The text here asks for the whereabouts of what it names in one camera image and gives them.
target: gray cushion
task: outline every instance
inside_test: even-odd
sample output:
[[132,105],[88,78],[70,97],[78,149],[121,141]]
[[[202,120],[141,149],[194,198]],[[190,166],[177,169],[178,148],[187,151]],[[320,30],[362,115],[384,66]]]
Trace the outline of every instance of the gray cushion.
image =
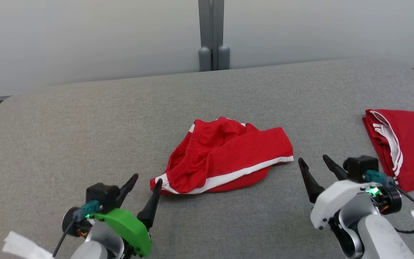
[[[335,176],[322,154],[376,156],[361,118],[368,108],[414,110],[414,71],[378,59],[344,59],[218,72],[84,82],[10,97],[0,105],[0,251],[16,231],[53,252],[64,213],[86,187],[140,178],[123,208],[137,213],[148,181],[197,118],[219,116],[259,129],[282,127],[315,179]],[[253,187],[163,196],[151,258],[344,258],[316,230],[297,162],[273,167]],[[410,210],[387,216],[414,228]],[[401,234],[414,253],[414,235]],[[67,237],[59,258],[82,242]],[[0,252],[0,258],[10,258]]]

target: folded red shorts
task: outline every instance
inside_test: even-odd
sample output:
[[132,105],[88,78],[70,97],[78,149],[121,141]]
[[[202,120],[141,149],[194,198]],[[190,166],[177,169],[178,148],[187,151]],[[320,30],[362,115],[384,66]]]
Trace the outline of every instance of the folded red shorts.
[[404,191],[414,190],[414,112],[369,109],[363,123],[385,174]]
[[194,121],[174,150],[162,179],[162,192],[199,194],[251,186],[266,177],[273,164],[293,161],[293,148],[282,128],[259,131],[249,123],[225,117]]

